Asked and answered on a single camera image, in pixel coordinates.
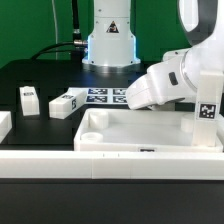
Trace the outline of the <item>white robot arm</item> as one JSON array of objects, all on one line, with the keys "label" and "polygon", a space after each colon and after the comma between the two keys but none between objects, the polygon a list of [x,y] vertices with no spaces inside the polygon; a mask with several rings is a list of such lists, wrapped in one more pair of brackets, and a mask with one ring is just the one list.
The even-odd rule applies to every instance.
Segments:
[{"label": "white robot arm", "polygon": [[[136,37],[130,30],[131,0],[93,0],[94,28],[82,63],[94,68],[136,66]],[[131,109],[196,100],[200,74],[224,72],[224,0],[177,0],[190,47],[169,51],[126,91]]]}]

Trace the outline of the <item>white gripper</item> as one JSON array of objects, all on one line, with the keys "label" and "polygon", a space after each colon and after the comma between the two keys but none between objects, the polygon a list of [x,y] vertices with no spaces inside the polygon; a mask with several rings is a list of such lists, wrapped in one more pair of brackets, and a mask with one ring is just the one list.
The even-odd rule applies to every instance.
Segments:
[{"label": "white gripper", "polygon": [[171,101],[194,102],[196,87],[184,71],[184,57],[176,56],[151,65],[147,73],[126,90],[130,109],[163,105]]}]

